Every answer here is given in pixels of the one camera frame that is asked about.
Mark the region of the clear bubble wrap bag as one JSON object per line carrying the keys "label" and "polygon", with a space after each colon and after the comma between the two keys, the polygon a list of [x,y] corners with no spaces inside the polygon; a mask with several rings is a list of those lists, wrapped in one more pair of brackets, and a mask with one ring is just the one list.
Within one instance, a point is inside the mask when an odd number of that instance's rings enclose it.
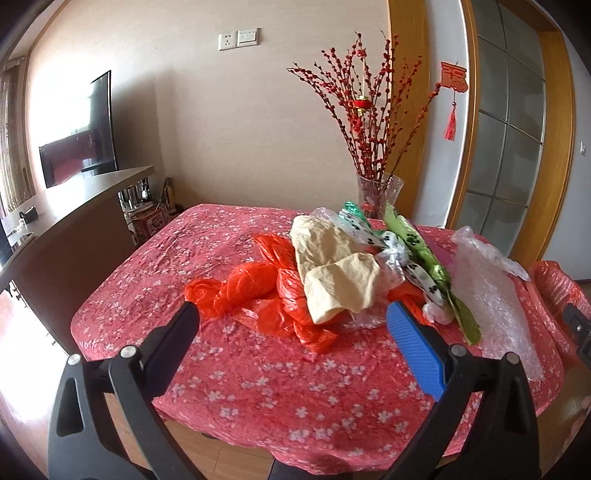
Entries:
{"label": "clear bubble wrap bag", "polygon": [[500,359],[512,352],[520,358],[528,379],[542,379],[543,367],[514,285],[515,279],[527,280],[529,275],[468,226],[456,230],[451,240],[456,245],[452,292],[473,314],[481,332],[477,346],[482,354]]}

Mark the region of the green paw print bag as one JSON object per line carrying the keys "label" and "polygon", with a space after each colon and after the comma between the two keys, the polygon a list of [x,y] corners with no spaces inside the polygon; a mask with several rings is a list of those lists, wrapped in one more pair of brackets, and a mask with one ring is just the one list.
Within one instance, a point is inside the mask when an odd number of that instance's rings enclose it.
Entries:
{"label": "green paw print bag", "polygon": [[394,206],[386,204],[384,221],[389,230],[397,234],[410,249],[413,261],[418,263],[435,282],[445,304],[449,304],[470,345],[481,340],[481,330],[468,306],[452,292],[451,276],[425,242],[419,231]]}

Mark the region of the red plastic bag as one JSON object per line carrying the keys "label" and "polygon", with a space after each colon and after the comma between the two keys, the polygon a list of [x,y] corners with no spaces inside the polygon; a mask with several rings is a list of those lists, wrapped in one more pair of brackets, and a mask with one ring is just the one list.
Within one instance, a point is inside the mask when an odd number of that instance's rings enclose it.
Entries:
{"label": "red plastic bag", "polygon": [[[328,351],[356,315],[346,312],[326,325],[312,323],[291,241],[276,234],[259,234],[253,241],[263,256],[261,260],[237,265],[223,280],[191,280],[184,287],[186,301],[197,306],[204,321],[231,315],[260,334],[296,338],[311,352]],[[426,300],[419,297],[421,293],[405,280],[374,307],[399,301],[425,323],[422,307]]]}

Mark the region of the clear thin plastic bag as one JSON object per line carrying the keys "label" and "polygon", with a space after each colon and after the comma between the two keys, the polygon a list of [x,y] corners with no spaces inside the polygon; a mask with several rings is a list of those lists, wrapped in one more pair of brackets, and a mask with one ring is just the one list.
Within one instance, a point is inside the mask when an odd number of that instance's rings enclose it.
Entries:
{"label": "clear thin plastic bag", "polygon": [[365,313],[404,283],[410,251],[398,235],[374,231],[353,208],[335,213],[320,207],[311,216],[329,222],[349,241],[345,251],[305,274],[304,292],[315,325],[329,324],[346,312]]}

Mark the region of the purple plastic bag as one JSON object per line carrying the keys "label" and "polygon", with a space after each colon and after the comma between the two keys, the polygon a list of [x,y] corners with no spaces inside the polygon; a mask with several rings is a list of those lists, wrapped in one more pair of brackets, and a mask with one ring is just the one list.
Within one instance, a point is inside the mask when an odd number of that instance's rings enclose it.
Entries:
{"label": "purple plastic bag", "polygon": [[434,256],[439,260],[439,262],[444,267],[446,267],[447,269],[450,269],[455,266],[455,263],[454,263],[455,257],[452,253],[450,253],[444,247],[439,245],[430,234],[424,233],[422,235],[422,237],[423,237],[426,245],[433,252]]}

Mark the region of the frosted glass door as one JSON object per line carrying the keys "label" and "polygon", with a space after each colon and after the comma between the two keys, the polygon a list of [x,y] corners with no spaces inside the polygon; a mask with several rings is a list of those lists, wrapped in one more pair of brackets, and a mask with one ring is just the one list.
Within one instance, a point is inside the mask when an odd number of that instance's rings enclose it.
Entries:
{"label": "frosted glass door", "polygon": [[562,31],[531,1],[465,1],[468,117],[447,224],[469,224],[528,267],[550,244],[575,146]]}

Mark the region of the wooden tv cabinet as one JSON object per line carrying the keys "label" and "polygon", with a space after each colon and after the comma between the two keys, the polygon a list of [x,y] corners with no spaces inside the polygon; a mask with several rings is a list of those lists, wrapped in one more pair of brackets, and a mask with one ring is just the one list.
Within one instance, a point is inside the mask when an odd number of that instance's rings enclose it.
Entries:
{"label": "wooden tv cabinet", "polygon": [[1,267],[48,332],[69,354],[79,348],[70,324],[102,282],[135,250],[118,193],[149,177],[143,166],[72,178],[27,200],[1,221],[8,232],[32,207],[38,218],[19,232],[24,244]]}

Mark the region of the white paw print bag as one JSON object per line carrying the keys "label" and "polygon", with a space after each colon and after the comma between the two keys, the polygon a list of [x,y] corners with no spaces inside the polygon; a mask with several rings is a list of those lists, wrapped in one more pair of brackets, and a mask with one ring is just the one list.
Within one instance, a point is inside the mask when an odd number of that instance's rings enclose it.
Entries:
{"label": "white paw print bag", "polygon": [[418,263],[413,261],[410,249],[397,234],[388,227],[386,230],[375,230],[373,227],[370,231],[363,229],[346,220],[342,216],[342,209],[338,217],[339,227],[356,242],[367,249],[373,247],[377,250],[378,257],[391,276],[404,276],[407,281],[422,291],[419,297],[426,300],[426,305],[422,307],[425,323],[449,325],[455,320],[451,306],[443,302],[442,294],[438,291],[435,282]]}

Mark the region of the red box on shelf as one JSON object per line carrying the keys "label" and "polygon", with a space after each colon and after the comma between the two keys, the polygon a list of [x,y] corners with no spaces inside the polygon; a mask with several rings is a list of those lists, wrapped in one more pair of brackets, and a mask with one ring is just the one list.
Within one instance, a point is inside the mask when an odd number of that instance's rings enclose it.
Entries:
{"label": "red box on shelf", "polygon": [[166,212],[160,207],[150,207],[131,216],[131,224],[140,243],[149,240],[167,223]]}

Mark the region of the beige plastic bag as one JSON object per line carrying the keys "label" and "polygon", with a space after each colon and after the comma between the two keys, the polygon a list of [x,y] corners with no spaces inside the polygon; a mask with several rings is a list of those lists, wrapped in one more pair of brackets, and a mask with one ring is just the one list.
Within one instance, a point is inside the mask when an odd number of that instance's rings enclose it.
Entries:
{"label": "beige plastic bag", "polygon": [[359,314],[373,306],[381,267],[341,227],[314,215],[298,215],[290,239],[312,323],[326,324],[344,311]]}

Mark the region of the glass vase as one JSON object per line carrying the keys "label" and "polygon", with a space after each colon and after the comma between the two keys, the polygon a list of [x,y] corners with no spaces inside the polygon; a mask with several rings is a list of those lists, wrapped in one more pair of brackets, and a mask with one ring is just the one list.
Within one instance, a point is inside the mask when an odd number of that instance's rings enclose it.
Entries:
{"label": "glass vase", "polygon": [[394,206],[405,182],[394,174],[370,178],[356,174],[359,189],[359,207],[367,218],[382,219],[388,204]]}

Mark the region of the television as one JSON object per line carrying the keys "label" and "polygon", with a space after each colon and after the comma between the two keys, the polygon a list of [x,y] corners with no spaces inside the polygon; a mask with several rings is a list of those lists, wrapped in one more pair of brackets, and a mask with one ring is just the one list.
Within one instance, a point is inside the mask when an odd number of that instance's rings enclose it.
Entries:
{"label": "television", "polygon": [[118,169],[112,124],[111,71],[90,83],[78,118],[85,124],[38,148],[46,188],[75,176],[96,176]]}

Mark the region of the small red lantern ornament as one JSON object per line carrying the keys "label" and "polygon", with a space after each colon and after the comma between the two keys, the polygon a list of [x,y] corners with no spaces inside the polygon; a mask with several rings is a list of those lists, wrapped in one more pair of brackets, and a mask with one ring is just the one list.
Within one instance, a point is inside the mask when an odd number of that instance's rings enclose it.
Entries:
{"label": "small red lantern ornament", "polygon": [[366,112],[372,107],[372,100],[370,100],[370,98],[367,96],[360,96],[353,102],[353,105],[360,112]]}

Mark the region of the red knot wall ornament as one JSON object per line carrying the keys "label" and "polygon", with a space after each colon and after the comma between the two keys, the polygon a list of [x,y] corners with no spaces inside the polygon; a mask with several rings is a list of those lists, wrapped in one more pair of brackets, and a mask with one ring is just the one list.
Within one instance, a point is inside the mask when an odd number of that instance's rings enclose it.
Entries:
{"label": "red knot wall ornament", "polygon": [[441,86],[452,92],[451,112],[444,131],[444,139],[454,141],[457,132],[457,95],[469,89],[468,70],[458,63],[441,62]]}

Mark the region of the white wall switch plate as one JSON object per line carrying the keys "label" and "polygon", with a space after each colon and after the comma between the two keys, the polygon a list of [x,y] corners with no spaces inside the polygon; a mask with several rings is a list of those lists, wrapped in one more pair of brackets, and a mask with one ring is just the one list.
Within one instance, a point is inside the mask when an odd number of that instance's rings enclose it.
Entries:
{"label": "white wall switch plate", "polygon": [[219,51],[226,51],[235,48],[256,46],[257,44],[259,44],[259,28],[235,30],[218,35],[217,49]]}

